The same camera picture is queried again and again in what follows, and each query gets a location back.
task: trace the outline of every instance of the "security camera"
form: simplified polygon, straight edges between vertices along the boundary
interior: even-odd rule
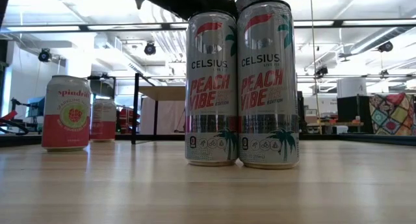
[[[393,44],[391,42],[385,42],[384,44],[379,46],[377,48],[377,50],[381,53],[382,52],[390,52],[391,50],[393,50]]]
[[[147,46],[144,48],[144,53],[147,55],[154,55],[156,53],[155,43],[148,42]]]
[[[38,56],[39,61],[50,62],[52,58],[50,51],[50,49],[42,49],[42,52],[40,52]]]

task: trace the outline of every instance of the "table surface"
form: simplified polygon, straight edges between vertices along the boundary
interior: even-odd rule
[[[0,148],[0,223],[416,223],[416,148],[301,141],[295,169],[190,166],[183,142]]]

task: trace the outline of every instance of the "ceiling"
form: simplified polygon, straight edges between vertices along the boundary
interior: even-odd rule
[[[295,20],[311,20],[311,0],[284,0],[291,5]],[[385,19],[416,17],[416,0],[312,0],[313,17],[317,19]],[[111,23],[162,23],[182,22],[171,13],[145,1],[137,10],[134,0],[9,0],[3,25],[78,25]],[[298,75],[313,75],[314,61],[317,67],[327,66],[330,75],[379,74],[388,69],[389,74],[409,74],[416,72],[414,50],[416,49],[416,29],[409,29],[390,42],[394,49],[388,53],[371,50],[347,58],[341,62],[339,55],[349,47],[364,39],[383,36],[383,28],[346,29],[296,29],[296,72]],[[106,32],[100,37],[112,47],[97,47],[96,69],[132,76],[135,71],[128,64],[133,63],[147,75],[184,76],[186,72],[185,31],[161,32]],[[83,43],[82,33],[32,34],[30,40],[70,41],[75,45]],[[145,55],[148,41],[155,42],[156,54]],[[322,79],[322,86],[336,86],[337,79]],[[397,90],[406,88],[408,79],[395,79],[383,82]],[[313,79],[299,79],[299,90],[311,93]],[[374,86],[380,79],[368,80]],[[183,85],[183,81],[161,80],[162,85]]]

